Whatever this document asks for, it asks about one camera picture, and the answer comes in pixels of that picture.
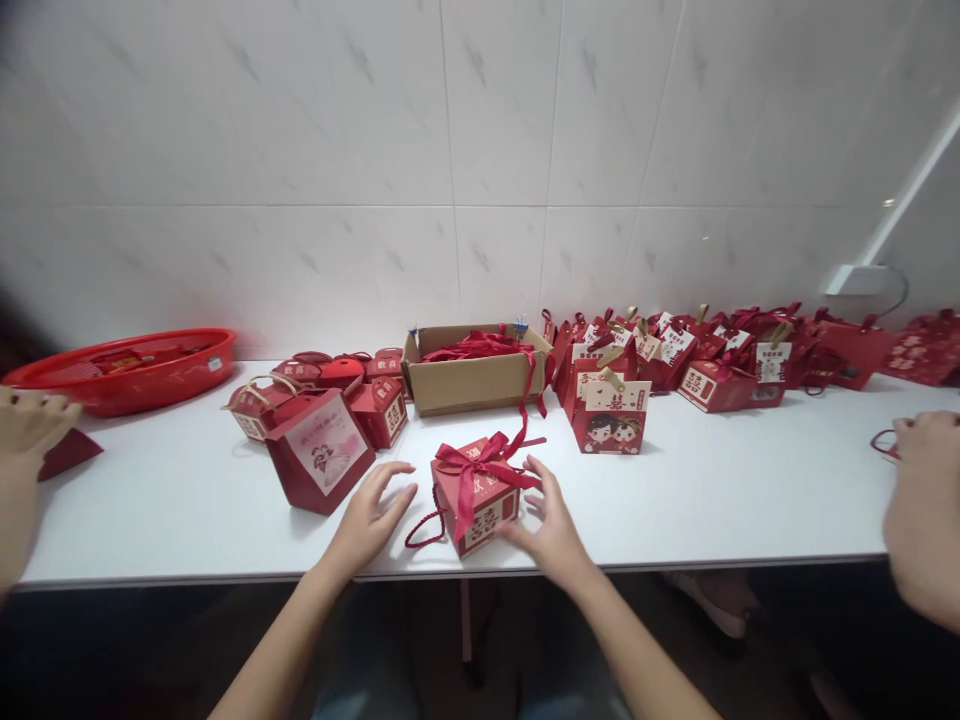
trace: dark floor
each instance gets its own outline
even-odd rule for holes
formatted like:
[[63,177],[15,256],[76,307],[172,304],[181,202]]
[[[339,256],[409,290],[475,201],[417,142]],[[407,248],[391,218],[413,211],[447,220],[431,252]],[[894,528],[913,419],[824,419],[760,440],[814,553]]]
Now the dark floor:
[[[471,581],[474,631],[491,618],[479,689],[476,673],[465,672],[460,662],[459,581],[403,584],[428,720],[514,717],[518,673],[532,643],[532,598],[544,582]],[[787,681],[784,658],[790,653],[770,636],[751,634],[746,656],[726,659],[686,604],[654,575],[617,575],[615,582],[724,717],[807,717]],[[265,584],[15,595],[0,621],[0,677],[5,695],[19,706],[5,716],[203,718],[292,589]],[[337,616],[318,645],[294,718],[310,716]]]

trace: red ribbon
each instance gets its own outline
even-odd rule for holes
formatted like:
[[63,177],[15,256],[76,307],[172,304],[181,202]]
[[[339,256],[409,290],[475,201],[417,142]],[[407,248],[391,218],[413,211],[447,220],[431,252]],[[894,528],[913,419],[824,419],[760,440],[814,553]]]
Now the red ribbon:
[[720,367],[717,372],[717,383],[723,383],[733,377],[733,371],[739,370],[738,363],[741,362],[741,353],[739,350],[727,350],[719,360],[714,360]]
[[502,432],[496,433],[486,447],[476,458],[469,458],[459,450],[455,450],[446,443],[437,450],[437,459],[460,468],[460,496],[457,498],[457,529],[453,535],[454,542],[466,535],[473,525],[473,481],[477,473],[493,475],[499,480],[514,487],[528,490],[536,487],[536,481],[519,470],[501,465],[499,461],[509,460],[516,448],[506,447],[507,436]]

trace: finger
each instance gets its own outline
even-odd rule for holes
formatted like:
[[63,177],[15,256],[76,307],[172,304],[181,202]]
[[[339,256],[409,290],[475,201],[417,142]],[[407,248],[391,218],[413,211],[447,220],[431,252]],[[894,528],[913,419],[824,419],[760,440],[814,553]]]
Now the finger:
[[533,455],[527,455],[527,462],[530,463],[530,472],[536,474],[543,482],[543,496],[547,499],[547,503],[563,502],[563,494],[560,492],[557,477],[550,472],[550,468]]
[[17,392],[17,409],[20,412],[36,410],[43,403],[44,397],[39,390],[20,390]]
[[70,401],[64,395],[50,395],[47,397],[47,401],[43,404],[43,409],[48,414],[61,413],[67,407],[67,404]]
[[413,502],[413,498],[417,495],[418,486],[416,483],[410,483],[407,485],[403,492],[401,492],[397,498],[393,501],[387,511],[383,514],[377,522],[386,525],[390,528],[392,533],[397,525],[400,524],[400,520],[407,513],[407,510],[410,509],[410,503]]
[[514,547],[520,548],[528,555],[533,555],[536,546],[534,536],[516,522],[504,523],[497,528],[496,533]]
[[544,507],[544,504],[543,504],[543,498],[540,497],[539,495],[527,494],[523,496],[523,499],[527,501],[528,505],[535,507],[540,512],[546,512],[546,508]]
[[360,491],[373,503],[380,502],[380,496],[390,482],[390,478],[400,473],[410,474],[416,468],[410,463],[392,462],[377,465],[363,481]]
[[897,442],[903,440],[903,436],[913,427],[913,420],[909,418],[897,418],[893,421],[893,431],[897,434]]

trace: wall tile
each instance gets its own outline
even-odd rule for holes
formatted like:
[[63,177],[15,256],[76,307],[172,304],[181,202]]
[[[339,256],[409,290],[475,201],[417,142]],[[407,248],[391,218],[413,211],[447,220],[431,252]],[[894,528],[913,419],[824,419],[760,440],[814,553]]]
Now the wall tile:
[[915,4],[688,0],[641,204],[837,204]]
[[545,208],[457,208],[463,322],[540,326]]
[[222,324],[261,357],[459,317],[453,209],[0,210],[0,282],[67,347]]
[[217,0],[201,22],[264,203],[451,203],[436,0]]
[[[913,13],[855,128],[839,205],[896,198],[960,98],[960,4],[924,0]],[[938,183],[955,201],[957,184]]]
[[[0,200],[256,202],[251,155],[220,94],[199,8],[77,0],[12,10],[21,27],[5,48],[3,86],[27,102],[4,97],[2,145],[22,151],[0,171]],[[43,178],[61,162],[51,197]],[[33,178],[22,190],[19,167]]]
[[878,213],[841,208],[640,208],[629,272],[642,302],[693,312],[799,300],[863,247]]
[[544,205],[561,0],[443,0],[458,205]]
[[679,0],[566,0],[551,205],[636,205]]
[[555,318],[636,304],[627,271],[636,208],[547,208],[540,304]]

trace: rope handle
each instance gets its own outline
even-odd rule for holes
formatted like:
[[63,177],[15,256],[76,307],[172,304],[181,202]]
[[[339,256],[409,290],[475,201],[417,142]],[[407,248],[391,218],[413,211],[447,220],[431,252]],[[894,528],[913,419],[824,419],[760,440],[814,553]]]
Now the rope handle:
[[[433,505],[434,505],[434,507],[436,507],[437,509],[434,510],[434,511],[433,511],[432,513],[430,513],[429,515],[427,515],[425,518],[423,518],[423,520],[421,520],[420,522],[418,522],[418,523],[414,526],[413,530],[410,531],[410,534],[407,535],[407,539],[404,540],[404,542],[403,542],[403,544],[406,545],[406,546],[407,546],[408,548],[410,548],[411,550],[419,550],[420,548],[426,547],[427,545],[430,545],[431,543],[435,543],[435,542],[437,542],[438,540],[442,540],[442,539],[443,539],[443,536],[447,534],[447,521],[444,519],[443,514],[444,514],[445,512],[447,512],[450,508],[442,508],[442,507],[440,507],[440,497],[439,497],[439,495],[437,495],[437,486],[436,486],[436,484],[434,484],[434,486],[433,486]],[[424,540],[423,542],[418,542],[418,543],[412,543],[412,542],[410,542],[410,539],[416,534],[417,530],[419,530],[420,528],[422,528],[424,525],[426,525],[428,522],[430,522],[431,520],[433,520],[433,518],[435,518],[435,517],[439,517],[439,518],[440,518],[440,533],[439,533],[438,535],[434,535],[432,538],[428,538],[428,539]]]
[[285,377],[283,377],[283,376],[281,376],[281,375],[277,375],[277,374],[275,374],[275,373],[269,373],[269,374],[267,374],[267,375],[254,375],[252,378],[250,378],[250,380],[249,380],[249,381],[247,382],[247,384],[243,387],[243,389],[242,389],[240,392],[237,393],[236,399],[235,399],[232,403],[229,403],[229,404],[227,404],[227,405],[223,405],[220,409],[221,409],[221,410],[233,410],[233,409],[240,403],[240,399],[241,399],[241,398],[244,396],[244,394],[246,393],[246,394],[253,395],[257,400],[259,400],[260,402],[262,402],[264,405],[266,405],[266,406],[267,406],[268,408],[270,408],[271,410],[276,410],[277,408],[274,407],[273,403],[270,402],[269,400],[267,400],[267,398],[260,392],[260,388],[258,388],[258,387],[254,384],[254,382],[255,382],[256,380],[275,380],[275,381],[278,381],[278,382],[282,382],[284,385],[286,385],[288,388],[290,388],[290,392],[293,393],[294,397],[297,396],[297,388],[295,388],[295,387],[293,386],[293,383],[291,383],[289,380],[287,380],[287,378],[285,378]]

